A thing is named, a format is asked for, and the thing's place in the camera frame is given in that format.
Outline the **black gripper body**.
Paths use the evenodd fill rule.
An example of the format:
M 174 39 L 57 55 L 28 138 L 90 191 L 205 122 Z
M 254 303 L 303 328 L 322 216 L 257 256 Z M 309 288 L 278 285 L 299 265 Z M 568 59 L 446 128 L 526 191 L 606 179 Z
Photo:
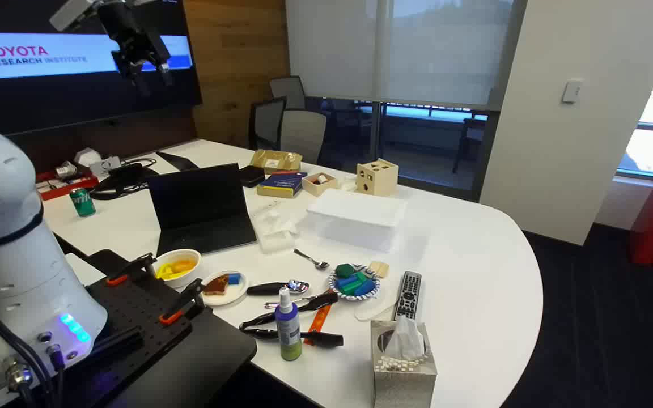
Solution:
M 116 44 L 111 56 L 123 75 L 138 75 L 142 63 L 153 63 L 158 73 L 169 71 L 166 44 L 153 26 L 136 17 L 134 4 L 104 3 L 97 8 L 97 20 Z

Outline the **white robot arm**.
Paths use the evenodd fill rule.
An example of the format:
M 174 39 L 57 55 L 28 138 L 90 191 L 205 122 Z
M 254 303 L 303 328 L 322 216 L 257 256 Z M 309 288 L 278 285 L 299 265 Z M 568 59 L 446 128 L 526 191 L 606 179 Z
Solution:
M 110 314 L 72 272 L 44 213 L 31 162 L 0 133 L 0 371 L 12 358 L 48 391 L 94 351 Z

